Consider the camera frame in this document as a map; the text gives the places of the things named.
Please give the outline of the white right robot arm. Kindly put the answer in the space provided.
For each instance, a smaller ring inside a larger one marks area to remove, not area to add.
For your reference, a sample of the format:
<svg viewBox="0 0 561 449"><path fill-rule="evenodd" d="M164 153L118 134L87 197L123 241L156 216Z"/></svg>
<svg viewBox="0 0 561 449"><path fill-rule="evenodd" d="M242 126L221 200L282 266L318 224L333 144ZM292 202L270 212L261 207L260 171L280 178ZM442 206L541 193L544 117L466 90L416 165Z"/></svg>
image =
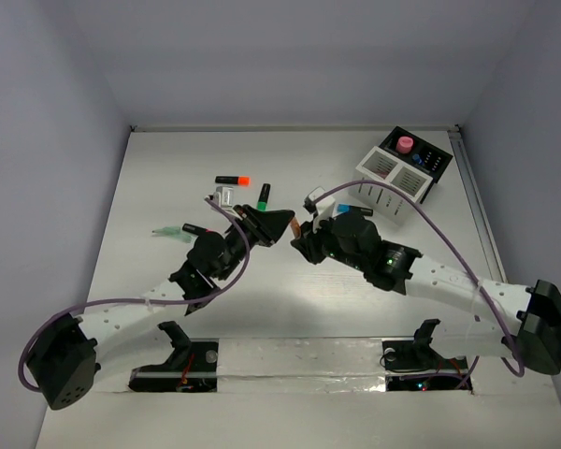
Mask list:
<svg viewBox="0 0 561 449"><path fill-rule="evenodd" d="M515 360L545 375L561 371L561 293L551 282L474 280L414 248L382 239L371 221L351 212L303 223L291 245L313 265L332 259L383 291L468 313L466 324L447 327L428 318L412 336L384 343L381 362L390 371L437 369L450 358L474 356Z"/></svg>

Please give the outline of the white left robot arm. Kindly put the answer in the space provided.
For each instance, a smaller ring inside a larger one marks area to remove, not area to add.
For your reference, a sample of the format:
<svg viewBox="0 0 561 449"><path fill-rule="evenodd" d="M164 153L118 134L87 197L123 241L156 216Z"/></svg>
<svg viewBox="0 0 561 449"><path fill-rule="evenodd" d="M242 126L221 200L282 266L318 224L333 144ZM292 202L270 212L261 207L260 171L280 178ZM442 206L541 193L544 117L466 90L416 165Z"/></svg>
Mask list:
<svg viewBox="0 0 561 449"><path fill-rule="evenodd" d="M256 246L277 243L295 214L292 210L260 211L236 205L226 213L222 234L195 231L195 241L181 268L168 280L178 292L152 297L90 301L54 314L26 343L18 375L32 375L31 390L54 411L83 398L105 367L106 355L125 344L162 330L155 356L165 369L182 369L192 358L191 342L174 315L179 306L197 311L230 290L242 277Z"/></svg>

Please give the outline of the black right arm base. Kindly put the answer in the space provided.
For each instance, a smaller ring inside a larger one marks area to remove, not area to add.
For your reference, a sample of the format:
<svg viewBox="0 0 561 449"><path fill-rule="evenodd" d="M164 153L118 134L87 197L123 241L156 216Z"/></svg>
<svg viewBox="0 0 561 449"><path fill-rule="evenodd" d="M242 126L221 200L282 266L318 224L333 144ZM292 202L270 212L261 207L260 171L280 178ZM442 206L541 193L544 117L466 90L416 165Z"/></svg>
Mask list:
<svg viewBox="0 0 561 449"><path fill-rule="evenodd" d="M422 373L442 369L467 370L464 357L447 359L430 347L439 319L427 319L415 330L412 337L404 340L384 340L380 364L394 373Z"/></svg>

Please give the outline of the green folding marker pen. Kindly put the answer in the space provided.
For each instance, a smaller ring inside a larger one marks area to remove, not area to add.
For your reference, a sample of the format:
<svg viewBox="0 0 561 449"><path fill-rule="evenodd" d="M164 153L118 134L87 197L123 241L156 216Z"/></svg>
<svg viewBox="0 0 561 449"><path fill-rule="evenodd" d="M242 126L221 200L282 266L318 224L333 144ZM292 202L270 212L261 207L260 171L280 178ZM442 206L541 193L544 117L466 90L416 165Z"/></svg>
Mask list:
<svg viewBox="0 0 561 449"><path fill-rule="evenodd" d="M168 238L181 241L183 243L191 243L192 235L182 230L180 226L165 226L162 228L154 229L151 235L155 238Z"/></svg>

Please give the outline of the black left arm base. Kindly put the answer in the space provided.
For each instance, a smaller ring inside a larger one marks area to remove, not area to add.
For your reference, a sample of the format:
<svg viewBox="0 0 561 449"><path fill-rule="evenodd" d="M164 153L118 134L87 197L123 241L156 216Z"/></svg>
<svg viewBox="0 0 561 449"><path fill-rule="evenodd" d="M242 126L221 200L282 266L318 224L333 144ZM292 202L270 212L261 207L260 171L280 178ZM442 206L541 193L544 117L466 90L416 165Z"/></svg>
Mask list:
<svg viewBox="0 0 561 449"><path fill-rule="evenodd" d="M171 352L160 364L132 370L128 388L136 393L213 393L218 389L218 340L191 340L177 322L158 328L169 338Z"/></svg>

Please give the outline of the orange folding marker pen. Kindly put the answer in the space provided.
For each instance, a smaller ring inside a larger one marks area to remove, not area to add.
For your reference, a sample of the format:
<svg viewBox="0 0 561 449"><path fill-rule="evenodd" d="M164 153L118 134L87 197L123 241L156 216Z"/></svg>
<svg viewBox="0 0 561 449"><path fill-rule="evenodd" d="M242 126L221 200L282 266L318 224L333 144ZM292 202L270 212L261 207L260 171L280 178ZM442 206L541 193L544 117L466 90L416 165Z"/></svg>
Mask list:
<svg viewBox="0 0 561 449"><path fill-rule="evenodd" d="M299 239L301 237L301 227L298 220L295 217L291 220L290 227L293 232L294 238Z"/></svg>

